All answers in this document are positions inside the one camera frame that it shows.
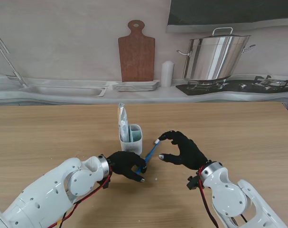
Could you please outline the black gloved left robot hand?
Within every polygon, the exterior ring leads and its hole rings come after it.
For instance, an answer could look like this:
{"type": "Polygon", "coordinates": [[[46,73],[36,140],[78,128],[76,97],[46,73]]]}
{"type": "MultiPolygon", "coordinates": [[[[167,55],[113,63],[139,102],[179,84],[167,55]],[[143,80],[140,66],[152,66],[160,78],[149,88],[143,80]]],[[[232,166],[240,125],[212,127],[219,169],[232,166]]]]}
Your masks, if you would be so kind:
{"type": "Polygon", "coordinates": [[[135,173],[132,168],[137,166],[140,168],[141,173],[145,173],[147,170],[147,164],[143,158],[134,152],[117,151],[107,158],[112,171],[118,175],[136,181],[144,182],[145,179],[139,174],[135,173]]]}

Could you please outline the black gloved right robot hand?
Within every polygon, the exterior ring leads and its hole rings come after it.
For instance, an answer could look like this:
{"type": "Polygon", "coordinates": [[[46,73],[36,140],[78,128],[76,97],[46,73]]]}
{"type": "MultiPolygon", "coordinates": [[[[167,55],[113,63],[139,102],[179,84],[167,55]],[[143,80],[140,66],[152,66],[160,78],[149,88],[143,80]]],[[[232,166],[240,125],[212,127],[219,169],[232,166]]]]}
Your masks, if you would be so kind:
{"type": "Polygon", "coordinates": [[[169,162],[174,165],[184,165],[191,170],[199,170],[208,162],[208,159],[199,150],[194,141],[187,138],[180,131],[165,132],[158,139],[160,141],[171,140],[171,143],[177,145],[179,148],[179,155],[160,154],[158,157],[164,162],[169,162]]]}

